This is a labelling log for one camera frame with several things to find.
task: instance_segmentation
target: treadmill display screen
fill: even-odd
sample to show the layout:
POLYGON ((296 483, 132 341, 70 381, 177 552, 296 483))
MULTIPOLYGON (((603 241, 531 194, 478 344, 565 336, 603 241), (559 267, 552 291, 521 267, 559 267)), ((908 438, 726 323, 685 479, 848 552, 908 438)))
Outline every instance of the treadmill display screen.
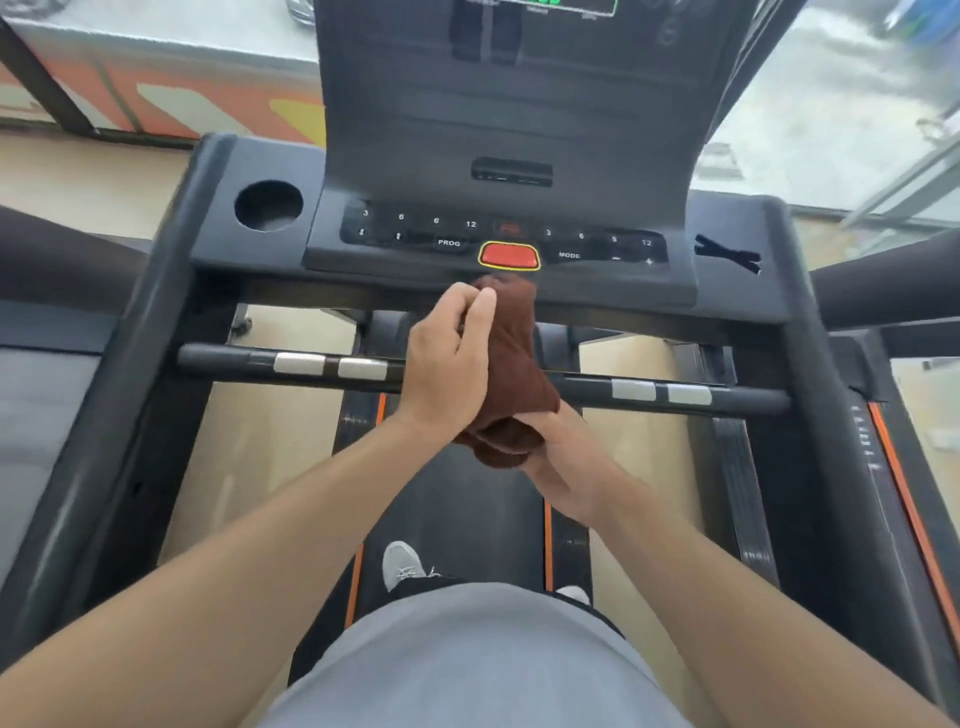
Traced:
POLYGON ((617 0, 506 0, 506 2, 544 10, 574 11, 587 15, 612 17, 616 12, 617 0))

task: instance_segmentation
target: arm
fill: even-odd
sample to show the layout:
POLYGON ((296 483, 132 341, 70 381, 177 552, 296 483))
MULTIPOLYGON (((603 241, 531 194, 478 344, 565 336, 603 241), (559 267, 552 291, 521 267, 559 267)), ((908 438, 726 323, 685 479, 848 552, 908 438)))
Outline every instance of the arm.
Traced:
POLYGON ((4 724, 236 725, 394 496, 480 409, 495 301, 448 290, 411 330, 393 417, 11 667, 4 724))
POLYGON ((953 723, 624 473, 575 411, 521 415, 546 440, 525 466, 594 528, 734 728, 953 723))

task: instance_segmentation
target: treadmill belt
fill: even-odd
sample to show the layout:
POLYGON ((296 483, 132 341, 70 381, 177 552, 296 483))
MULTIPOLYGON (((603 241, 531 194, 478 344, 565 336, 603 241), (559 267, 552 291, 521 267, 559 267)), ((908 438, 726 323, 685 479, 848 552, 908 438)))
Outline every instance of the treadmill belt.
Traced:
POLYGON ((387 598, 381 560, 405 541, 444 576, 543 590, 543 498, 521 471, 495 471, 448 445, 407 483, 364 546, 356 618, 387 598))

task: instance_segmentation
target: white sneaker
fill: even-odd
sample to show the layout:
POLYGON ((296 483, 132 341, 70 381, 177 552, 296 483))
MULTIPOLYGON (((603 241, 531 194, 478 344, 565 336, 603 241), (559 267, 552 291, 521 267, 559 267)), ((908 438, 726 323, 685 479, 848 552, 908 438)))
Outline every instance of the white sneaker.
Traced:
POLYGON ((581 587, 560 587, 560 589, 557 590, 557 594, 564 595, 567 598, 579 601, 581 604, 590 606, 590 597, 587 596, 587 592, 581 587))
POLYGON ((420 557, 413 547, 402 541, 394 541, 383 551, 383 583, 388 592, 404 579, 420 579, 426 576, 420 557))

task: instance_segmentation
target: black pants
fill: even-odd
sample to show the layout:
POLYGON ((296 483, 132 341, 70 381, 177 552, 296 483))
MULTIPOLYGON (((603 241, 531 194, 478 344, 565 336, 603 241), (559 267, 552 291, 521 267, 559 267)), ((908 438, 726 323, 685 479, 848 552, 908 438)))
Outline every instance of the black pants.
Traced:
MULTIPOLYGON (((454 587, 458 584, 467 583, 468 582, 466 579, 461 579, 459 576, 423 576, 420 578, 403 579, 394 587, 392 592, 387 594, 386 601, 378 606, 385 606, 386 604, 398 601, 399 599, 405 599, 408 596, 426 594, 427 592, 434 592, 438 589, 442 589, 443 587, 454 587)), ((587 612, 589 615, 596 617, 610 627, 610 629, 620 635, 620 637, 623 637, 623 633, 616 628, 616 625, 613 624, 613 622, 597 612, 589 604, 584 604, 582 601, 571 599, 569 596, 562 595, 557 592, 543 592, 543 594, 551 596, 554 599, 559 599, 560 601, 565 601, 567 604, 572 604, 577 609, 587 612)))

